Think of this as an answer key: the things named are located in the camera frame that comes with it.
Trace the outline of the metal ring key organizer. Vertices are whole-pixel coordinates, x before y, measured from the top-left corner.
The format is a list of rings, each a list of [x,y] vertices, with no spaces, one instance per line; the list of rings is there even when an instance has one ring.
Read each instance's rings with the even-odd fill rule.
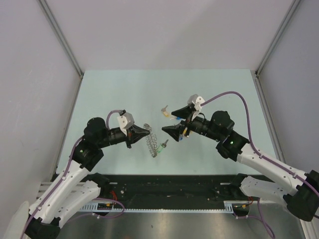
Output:
[[[157,136],[153,133],[153,129],[149,124],[145,123],[143,128],[150,132],[150,134],[146,136],[146,142],[151,156],[155,158],[158,154]]]

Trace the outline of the green tag key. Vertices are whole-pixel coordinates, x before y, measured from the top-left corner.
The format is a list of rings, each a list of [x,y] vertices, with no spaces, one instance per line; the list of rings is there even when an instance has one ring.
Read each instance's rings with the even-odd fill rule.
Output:
[[[160,146],[157,148],[157,153],[161,153],[161,151],[162,151],[164,148],[166,148],[167,143],[168,143],[168,139],[167,139],[164,143],[161,143]]]

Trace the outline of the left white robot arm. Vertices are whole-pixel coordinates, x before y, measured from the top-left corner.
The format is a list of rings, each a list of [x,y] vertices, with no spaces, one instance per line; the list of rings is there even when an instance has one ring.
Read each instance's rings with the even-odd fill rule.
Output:
[[[63,226],[84,205],[105,199],[110,181],[92,169],[103,158],[102,149],[124,142],[127,148],[150,131],[135,125],[128,112],[118,117],[119,127],[108,128],[103,118],[88,121],[84,134],[73,146],[68,163],[48,189],[29,207],[24,235],[31,239],[55,239]]]

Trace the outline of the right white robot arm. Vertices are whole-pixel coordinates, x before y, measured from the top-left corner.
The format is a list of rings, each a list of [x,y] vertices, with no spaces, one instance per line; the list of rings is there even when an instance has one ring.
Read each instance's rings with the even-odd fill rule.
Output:
[[[231,183],[230,195],[241,200],[245,196],[265,198],[280,204],[300,220],[310,222],[319,209],[319,174],[298,170],[270,158],[253,146],[251,140],[234,129],[234,121],[226,111],[216,111],[211,120],[202,118],[190,106],[173,112],[182,121],[177,125],[164,126],[162,131],[175,141],[180,136],[195,132],[217,142],[216,149],[225,159],[231,159],[251,167],[268,178],[268,181],[253,179],[238,174]]]

